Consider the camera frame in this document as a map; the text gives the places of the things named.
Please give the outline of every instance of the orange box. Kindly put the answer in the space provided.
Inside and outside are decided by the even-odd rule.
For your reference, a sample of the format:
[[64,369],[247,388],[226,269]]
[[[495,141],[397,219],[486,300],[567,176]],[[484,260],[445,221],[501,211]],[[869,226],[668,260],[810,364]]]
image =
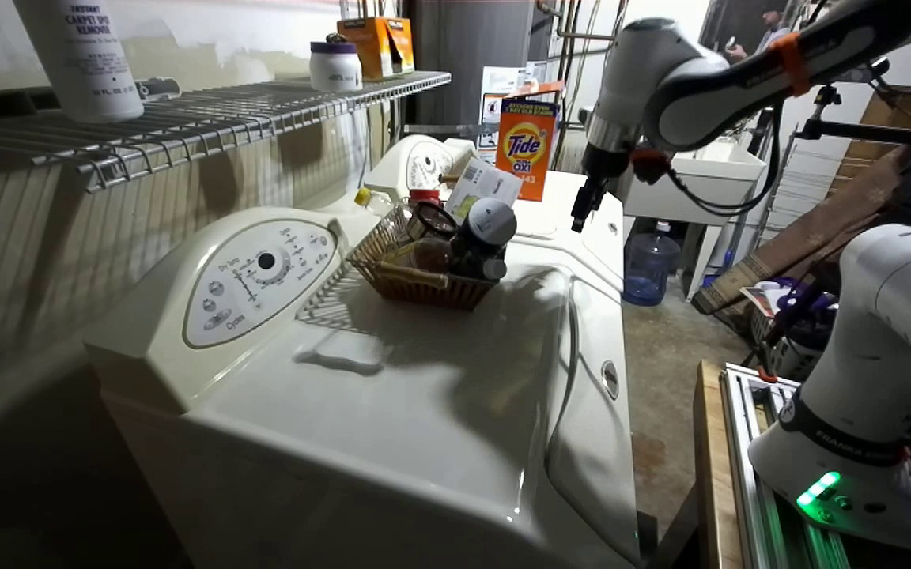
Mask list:
[[495,163],[522,180],[518,198],[545,198],[553,129],[556,104],[522,99],[502,101]]
[[337,19],[335,32],[356,47],[365,80],[416,70],[411,19]]

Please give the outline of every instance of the shelf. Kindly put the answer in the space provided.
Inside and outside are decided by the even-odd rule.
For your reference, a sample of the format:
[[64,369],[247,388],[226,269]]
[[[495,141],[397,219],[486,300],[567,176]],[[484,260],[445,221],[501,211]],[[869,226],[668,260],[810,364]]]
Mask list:
[[33,163],[76,163],[89,176],[89,190],[109,190],[449,81],[449,72],[408,72],[367,81],[351,94],[321,94],[306,80],[209,87],[154,101],[140,120],[102,125],[69,123],[60,109],[48,109],[0,120],[0,152],[30,154]]

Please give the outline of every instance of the white washing machine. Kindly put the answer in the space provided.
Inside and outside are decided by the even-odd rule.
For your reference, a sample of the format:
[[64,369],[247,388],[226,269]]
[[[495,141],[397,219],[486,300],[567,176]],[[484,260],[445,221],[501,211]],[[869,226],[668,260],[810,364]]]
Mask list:
[[516,238],[471,312],[397,304],[342,264],[371,226],[222,219],[89,335],[192,562],[638,566],[618,281]]

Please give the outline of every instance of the green light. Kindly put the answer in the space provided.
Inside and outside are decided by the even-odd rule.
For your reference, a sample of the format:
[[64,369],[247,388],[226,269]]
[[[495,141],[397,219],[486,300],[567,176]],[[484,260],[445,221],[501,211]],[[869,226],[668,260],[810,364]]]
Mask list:
[[830,485],[841,483],[841,473],[839,469],[827,469],[820,481],[813,481],[800,497],[797,497],[797,506],[800,507],[810,507],[813,498],[820,498]]

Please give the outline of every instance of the plastic container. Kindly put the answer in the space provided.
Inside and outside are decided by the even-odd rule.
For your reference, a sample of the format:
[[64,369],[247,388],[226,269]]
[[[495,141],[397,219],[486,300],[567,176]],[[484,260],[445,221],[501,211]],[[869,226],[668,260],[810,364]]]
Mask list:
[[479,198],[466,221],[455,229],[449,269],[474,278],[502,278],[506,273],[506,244],[516,238],[518,219],[516,209],[502,198]]
[[672,225],[657,221],[655,233],[636,233],[624,256],[624,300],[657,307],[668,292],[668,278],[676,264],[681,244],[672,239]]
[[337,16],[342,19],[373,19],[373,16],[397,19],[398,7],[397,0],[337,0]]
[[329,94],[361,90],[361,57],[356,47],[337,34],[309,40],[309,86]]
[[102,0],[15,0],[15,10],[69,120],[117,123],[143,113]]

